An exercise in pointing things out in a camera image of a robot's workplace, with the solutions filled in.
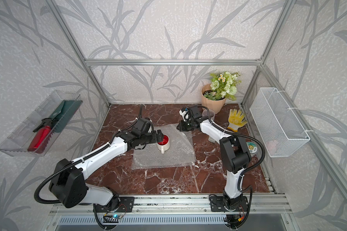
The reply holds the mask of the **red handled pruning shears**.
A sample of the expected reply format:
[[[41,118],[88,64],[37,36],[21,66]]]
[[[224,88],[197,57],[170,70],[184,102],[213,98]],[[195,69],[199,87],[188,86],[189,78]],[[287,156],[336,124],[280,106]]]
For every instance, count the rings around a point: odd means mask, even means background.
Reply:
[[[41,120],[40,125],[33,130],[35,134],[27,151],[42,154],[51,138],[52,130],[57,124],[58,120],[54,118],[44,118]]]

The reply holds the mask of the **green tape roll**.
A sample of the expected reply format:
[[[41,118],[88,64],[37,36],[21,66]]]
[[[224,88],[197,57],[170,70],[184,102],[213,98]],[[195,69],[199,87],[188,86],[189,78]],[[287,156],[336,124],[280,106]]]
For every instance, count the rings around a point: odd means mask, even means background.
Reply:
[[[248,141],[247,143],[248,150],[251,154],[251,156],[254,156],[258,153],[258,146],[254,142]]]

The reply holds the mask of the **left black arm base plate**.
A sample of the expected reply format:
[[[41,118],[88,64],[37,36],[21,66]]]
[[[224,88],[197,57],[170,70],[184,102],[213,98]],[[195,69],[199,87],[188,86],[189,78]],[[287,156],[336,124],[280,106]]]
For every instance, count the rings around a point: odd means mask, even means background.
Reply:
[[[134,201],[135,197],[133,196],[113,197],[107,205],[96,205],[95,208],[97,213],[130,213],[133,210]]]

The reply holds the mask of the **pale pink mug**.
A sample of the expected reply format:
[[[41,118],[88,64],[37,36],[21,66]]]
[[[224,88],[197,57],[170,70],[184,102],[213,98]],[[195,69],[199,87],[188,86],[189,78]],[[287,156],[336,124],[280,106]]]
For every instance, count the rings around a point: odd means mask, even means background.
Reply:
[[[202,112],[202,116],[206,116],[208,118],[210,118],[212,121],[215,120],[215,112],[211,109],[207,110],[207,109],[203,109],[203,112]]]

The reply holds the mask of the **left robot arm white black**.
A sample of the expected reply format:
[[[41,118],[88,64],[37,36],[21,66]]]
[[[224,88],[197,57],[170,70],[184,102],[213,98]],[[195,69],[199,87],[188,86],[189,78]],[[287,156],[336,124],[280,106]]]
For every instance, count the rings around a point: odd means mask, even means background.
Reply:
[[[61,203],[66,208],[111,204],[116,198],[112,190],[87,184],[86,180],[112,159],[140,146],[162,142],[163,138],[162,131],[154,130],[148,118],[139,118],[130,129],[115,133],[111,141],[94,151],[72,161],[59,161],[55,172],[35,190],[34,199],[41,204]]]

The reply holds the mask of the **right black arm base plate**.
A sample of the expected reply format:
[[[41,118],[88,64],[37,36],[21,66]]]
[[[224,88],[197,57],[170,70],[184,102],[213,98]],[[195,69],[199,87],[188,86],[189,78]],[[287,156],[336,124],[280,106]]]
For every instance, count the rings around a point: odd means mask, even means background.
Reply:
[[[246,212],[250,204],[248,198],[243,194],[236,198],[210,194],[209,201],[212,212]]]

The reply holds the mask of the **clear plastic wall bin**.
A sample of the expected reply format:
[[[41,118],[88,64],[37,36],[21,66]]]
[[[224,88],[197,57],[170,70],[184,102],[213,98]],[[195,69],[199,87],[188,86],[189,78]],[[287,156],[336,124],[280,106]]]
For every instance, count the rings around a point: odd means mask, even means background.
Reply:
[[[44,118],[51,118],[53,112],[63,100],[79,101],[79,107],[83,100],[79,93],[53,91],[1,144],[0,151],[11,157],[42,157],[44,156],[61,133],[53,133],[42,154],[28,152],[27,149],[34,138],[33,130],[40,125]]]

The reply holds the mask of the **aluminium mounting rail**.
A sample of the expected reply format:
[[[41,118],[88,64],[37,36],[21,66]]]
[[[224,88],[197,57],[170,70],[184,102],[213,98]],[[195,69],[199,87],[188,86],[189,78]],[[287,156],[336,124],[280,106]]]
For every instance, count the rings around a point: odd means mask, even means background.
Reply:
[[[131,212],[123,215],[212,214],[214,207],[207,194],[135,195]],[[253,194],[250,214],[292,214],[284,194]]]

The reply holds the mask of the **clear bubble wrap sheet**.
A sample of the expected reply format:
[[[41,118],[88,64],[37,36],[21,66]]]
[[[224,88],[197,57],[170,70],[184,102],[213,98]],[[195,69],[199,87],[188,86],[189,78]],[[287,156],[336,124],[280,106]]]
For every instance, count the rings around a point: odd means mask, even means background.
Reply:
[[[170,138],[170,148],[162,154],[157,144],[148,144],[143,150],[134,150],[132,169],[184,167],[193,165],[195,151],[193,148],[192,133],[181,132],[176,129],[177,124],[157,127],[163,135]]]

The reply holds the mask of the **terracotta flower pot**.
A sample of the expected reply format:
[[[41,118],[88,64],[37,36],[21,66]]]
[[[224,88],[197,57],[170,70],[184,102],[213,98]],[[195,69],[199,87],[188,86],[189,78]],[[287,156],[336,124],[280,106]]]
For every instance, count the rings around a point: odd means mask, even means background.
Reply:
[[[202,87],[202,89],[201,89],[201,93],[202,93],[201,104],[202,104],[202,106],[205,106],[208,109],[211,109],[212,111],[214,111],[215,114],[217,114],[221,111],[222,107],[224,106],[224,104],[226,102],[226,99],[213,101],[213,100],[205,98],[205,96],[203,94],[210,89],[211,89],[210,84],[206,84]]]

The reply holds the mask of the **green garden trowel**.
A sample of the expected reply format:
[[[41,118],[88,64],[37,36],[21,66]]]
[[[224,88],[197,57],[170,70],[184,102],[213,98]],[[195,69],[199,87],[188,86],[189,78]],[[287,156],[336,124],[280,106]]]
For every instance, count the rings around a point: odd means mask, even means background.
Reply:
[[[63,100],[53,112],[51,127],[53,133],[61,133],[79,107],[79,101]]]

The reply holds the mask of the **white mug red inside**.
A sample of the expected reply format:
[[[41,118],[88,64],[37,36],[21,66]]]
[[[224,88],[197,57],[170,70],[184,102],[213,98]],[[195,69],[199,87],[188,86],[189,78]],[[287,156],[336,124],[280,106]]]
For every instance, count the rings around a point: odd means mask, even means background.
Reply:
[[[164,135],[163,140],[157,143],[157,148],[162,154],[165,154],[165,152],[170,148],[170,138],[167,135]]]

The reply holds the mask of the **yellow work glove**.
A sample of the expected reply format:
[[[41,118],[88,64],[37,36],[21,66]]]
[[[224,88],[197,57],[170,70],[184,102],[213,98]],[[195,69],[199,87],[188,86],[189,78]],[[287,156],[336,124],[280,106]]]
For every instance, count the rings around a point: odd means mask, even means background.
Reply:
[[[230,109],[228,116],[228,129],[237,132],[239,128],[245,126],[248,121],[245,119],[245,113],[242,110]]]

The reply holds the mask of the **green white artificial flowers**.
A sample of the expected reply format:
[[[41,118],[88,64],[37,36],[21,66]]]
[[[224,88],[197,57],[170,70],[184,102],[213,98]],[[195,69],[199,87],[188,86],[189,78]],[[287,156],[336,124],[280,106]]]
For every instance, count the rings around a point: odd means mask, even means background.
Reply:
[[[223,73],[211,73],[210,89],[205,90],[203,96],[212,101],[220,101],[229,99],[231,101],[236,100],[236,94],[238,92],[237,86],[241,84],[239,72],[230,73],[225,71]]]

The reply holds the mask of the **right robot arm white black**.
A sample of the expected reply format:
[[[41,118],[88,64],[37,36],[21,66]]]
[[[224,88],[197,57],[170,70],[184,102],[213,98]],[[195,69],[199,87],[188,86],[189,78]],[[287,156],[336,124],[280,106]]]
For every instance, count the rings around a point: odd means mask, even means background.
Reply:
[[[183,119],[179,122],[177,129],[179,131],[198,129],[219,144],[222,163],[227,170],[227,182],[223,198],[228,205],[234,204],[240,201],[244,192],[251,189],[251,186],[245,190],[242,189],[243,177],[247,172],[258,167],[263,162],[266,156],[265,147],[259,140],[253,137],[222,128],[210,117],[201,115],[200,108],[208,109],[200,105],[182,108],[179,113]],[[252,157],[246,139],[256,143],[261,151],[259,161],[252,166],[248,166]]]

